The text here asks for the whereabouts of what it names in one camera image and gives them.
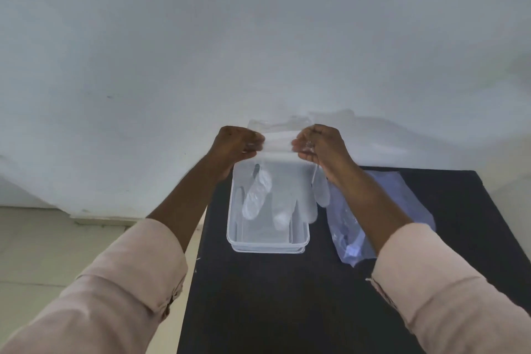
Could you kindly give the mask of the person's right hand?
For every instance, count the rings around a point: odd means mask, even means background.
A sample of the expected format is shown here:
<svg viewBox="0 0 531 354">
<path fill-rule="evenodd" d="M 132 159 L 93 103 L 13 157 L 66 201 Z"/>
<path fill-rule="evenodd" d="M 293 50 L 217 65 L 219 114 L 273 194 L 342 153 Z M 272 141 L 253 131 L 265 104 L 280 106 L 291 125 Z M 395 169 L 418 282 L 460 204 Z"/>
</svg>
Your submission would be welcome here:
<svg viewBox="0 0 531 354">
<path fill-rule="evenodd" d="M 319 147 L 316 149 L 321 166 L 327 179 L 342 189 L 360 171 L 350 156 L 338 129 L 323 124 L 313 124 L 307 128 L 315 128 L 321 134 Z"/>
</svg>

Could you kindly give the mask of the person's left hand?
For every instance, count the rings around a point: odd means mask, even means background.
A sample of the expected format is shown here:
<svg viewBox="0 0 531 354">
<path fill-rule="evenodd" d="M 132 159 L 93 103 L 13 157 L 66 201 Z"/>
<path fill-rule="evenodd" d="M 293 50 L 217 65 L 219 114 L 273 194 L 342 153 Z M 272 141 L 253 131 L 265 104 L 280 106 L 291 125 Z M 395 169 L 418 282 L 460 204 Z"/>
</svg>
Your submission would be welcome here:
<svg viewBox="0 0 531 354">
<path fill-rule="evenodd" d="M 225 179 L 236 163 L 244 161 L 236 160 L 236 143 L 239 130 L 250 129 L 236 126 L 222 127 L 206 154 L 209 168 L 215 175 L 217 181 Z"/>
</svg>

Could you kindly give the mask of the clear plastic container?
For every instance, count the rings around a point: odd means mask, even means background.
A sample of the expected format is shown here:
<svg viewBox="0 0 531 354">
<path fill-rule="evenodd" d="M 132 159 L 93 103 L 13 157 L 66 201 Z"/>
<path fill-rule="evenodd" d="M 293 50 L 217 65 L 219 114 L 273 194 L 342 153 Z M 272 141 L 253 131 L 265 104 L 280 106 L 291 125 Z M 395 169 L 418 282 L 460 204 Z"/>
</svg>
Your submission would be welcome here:
<svg viewBox="0 0 531 354">
<path fill-rule="evenodd" d="M 293 215 L 287 230 L 276 231 L 266 227 L 264 222 L 247 223 L 236 213 L 240 208 L 242 195 L 231 182 L 229 211 L 227 220 L 227 240 L 235 251 L 241 253 L 300 254 L 309 243 L 309 223 L 302 222 Z"/>
</svg>

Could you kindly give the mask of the person's left forearm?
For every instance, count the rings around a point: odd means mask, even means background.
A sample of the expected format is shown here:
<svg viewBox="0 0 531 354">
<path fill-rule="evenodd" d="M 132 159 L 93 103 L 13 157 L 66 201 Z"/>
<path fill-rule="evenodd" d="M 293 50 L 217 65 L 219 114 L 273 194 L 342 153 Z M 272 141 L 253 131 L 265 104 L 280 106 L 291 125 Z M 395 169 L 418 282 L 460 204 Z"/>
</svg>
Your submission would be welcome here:
<svg viewBox="0 0 531 354">
<path fill-rule="evenodd" d="M 208 154 L 0 354 L 145 354 L 188 273 L 184 251 L 233 163 Z"/>
</svg>

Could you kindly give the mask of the clear disposable plastic glove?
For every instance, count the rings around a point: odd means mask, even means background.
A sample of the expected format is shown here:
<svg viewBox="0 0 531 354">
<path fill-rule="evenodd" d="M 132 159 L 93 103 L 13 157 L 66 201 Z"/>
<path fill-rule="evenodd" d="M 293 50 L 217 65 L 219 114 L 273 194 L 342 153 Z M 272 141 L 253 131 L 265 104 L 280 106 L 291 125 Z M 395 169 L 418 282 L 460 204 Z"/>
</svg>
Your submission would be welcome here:
<svg viewBox="0 0 531 354">
<path fill-rule="evenodd" d="M 242 195 L 236 213 L 247 223 L 264 222 L 276 231 L 288 229 L 293 215 L 304 223 L 317 218 L 317 206 L 329 203 L 327 179 L 318 164 L 301 159 L 293 141 L 314 125 L 308 116 L 291 116 L 284 122 L 251 119 L 248 129 L 264 136 L 254 158 L 233 170 L 236 191 Z"/>
</svg>

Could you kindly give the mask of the black table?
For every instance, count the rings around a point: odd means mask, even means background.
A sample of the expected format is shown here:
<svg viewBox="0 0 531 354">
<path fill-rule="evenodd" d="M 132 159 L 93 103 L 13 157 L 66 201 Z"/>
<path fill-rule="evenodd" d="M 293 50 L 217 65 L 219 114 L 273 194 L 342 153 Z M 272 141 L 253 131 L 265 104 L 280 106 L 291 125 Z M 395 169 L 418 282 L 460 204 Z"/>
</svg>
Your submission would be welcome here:
<svg viewBox="0 0 531 354">
<path fill-rule="evenodd" d="M 531 313 L 531 262 L 474 171 L 398 171 L 438 235 Z M 374 261 L 343 264 L 326 211 L 302 254 L 234 251 L 227 240 L 231 176 L 209 204 L 177 354 L 424 354 L 399 314 L 366 281 Z"/>
</svg>

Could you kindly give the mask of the person's right forearm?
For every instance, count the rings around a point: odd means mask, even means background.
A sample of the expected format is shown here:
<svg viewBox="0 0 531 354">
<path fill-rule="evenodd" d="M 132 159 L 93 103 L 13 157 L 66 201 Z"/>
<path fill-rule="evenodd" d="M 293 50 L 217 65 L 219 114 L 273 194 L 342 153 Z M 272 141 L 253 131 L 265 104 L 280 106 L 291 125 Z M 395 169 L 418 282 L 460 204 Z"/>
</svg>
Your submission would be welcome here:
<svg viewBox="0 0 531 354">
<path fill-rule="evenodd" d="M 325 164 L 373 244 L 369 278 L 426 354 L 531 354 L 530 277 L 480 249 L 472 263 L 414 223 L 352 160 Z"/>
</svg>

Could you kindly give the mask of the clear plastic bag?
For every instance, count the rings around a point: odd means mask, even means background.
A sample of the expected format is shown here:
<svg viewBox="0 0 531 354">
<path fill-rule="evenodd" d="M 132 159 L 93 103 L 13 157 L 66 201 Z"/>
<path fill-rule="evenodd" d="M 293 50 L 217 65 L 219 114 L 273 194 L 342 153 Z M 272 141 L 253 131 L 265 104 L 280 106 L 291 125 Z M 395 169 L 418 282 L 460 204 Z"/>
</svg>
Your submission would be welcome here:
<svg viewBox="0 0 531 354">
<path fill-rule="evenodd" d="M 436 230 L 434 216 L 415 196 L 397 171 L 366 171 L 387 195 L 415 223 Z M 341 191 L 328 182 L 330 202 L 326 208 L 327 221 L 337 254 L 344 264 L 356 266 L 365 259 L 375 259 L 376 253 L 364 231 L 352 214 Z"/>
</svg>

